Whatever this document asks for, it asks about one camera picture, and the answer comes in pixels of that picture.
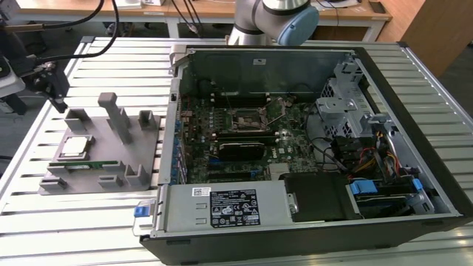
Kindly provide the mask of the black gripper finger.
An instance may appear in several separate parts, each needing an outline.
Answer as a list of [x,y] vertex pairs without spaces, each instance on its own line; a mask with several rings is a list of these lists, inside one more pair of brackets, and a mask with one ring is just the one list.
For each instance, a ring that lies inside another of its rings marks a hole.
[[64,101],[64,97],[59,97],[59,98],[49,97],[49,102],[60,114],[65,113],[69,107]]

